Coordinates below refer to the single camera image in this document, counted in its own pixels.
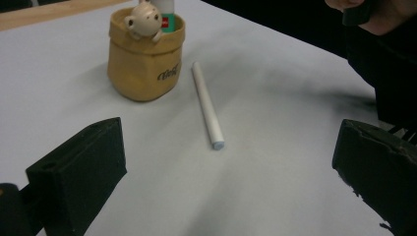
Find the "red label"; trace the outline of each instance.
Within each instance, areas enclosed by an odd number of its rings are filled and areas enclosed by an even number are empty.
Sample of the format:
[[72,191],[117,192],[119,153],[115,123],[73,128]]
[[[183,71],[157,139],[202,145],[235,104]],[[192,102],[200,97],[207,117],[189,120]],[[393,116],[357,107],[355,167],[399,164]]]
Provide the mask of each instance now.
[[162,18],[162,27],[168,28],[169,27],[169,19],[168,18]]

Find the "figurine face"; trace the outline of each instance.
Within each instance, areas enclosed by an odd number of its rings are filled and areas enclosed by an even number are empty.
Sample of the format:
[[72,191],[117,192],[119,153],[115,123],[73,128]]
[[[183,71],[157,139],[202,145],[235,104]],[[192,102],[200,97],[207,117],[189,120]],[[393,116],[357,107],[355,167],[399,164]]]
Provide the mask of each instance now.
[[142,36],[151,36],[159,32],[162,26],[162,16],[149,1],[141,0],[140,4],[132,10],[131,15],[125,18],[125,24],[131,35],[139,39]]

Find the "wooden surface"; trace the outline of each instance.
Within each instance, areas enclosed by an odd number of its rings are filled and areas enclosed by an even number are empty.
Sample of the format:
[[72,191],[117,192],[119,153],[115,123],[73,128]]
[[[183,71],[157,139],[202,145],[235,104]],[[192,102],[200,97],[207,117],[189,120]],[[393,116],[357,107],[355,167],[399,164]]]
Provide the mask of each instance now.
[[0,14],[0,30],[50,21],[130,0],[70,0]]

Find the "black object held in hand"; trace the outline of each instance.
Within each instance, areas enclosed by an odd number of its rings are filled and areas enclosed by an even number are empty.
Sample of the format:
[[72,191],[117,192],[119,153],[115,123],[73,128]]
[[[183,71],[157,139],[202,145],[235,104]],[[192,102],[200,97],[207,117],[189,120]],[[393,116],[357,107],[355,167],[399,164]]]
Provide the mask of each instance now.
[[355,27],[369,21],[375,0],[365,0],[361,5],[343,11],[342,23],[347,27]]

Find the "figurine ear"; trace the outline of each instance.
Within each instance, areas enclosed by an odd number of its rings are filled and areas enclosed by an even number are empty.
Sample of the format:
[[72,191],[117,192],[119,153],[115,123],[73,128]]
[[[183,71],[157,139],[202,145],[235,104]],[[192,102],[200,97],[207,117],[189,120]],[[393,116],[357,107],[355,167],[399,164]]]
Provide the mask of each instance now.
[[134,23],[135,23],[135,17],[133,16],[125,17],[125,25],[129,30],[133,28]]

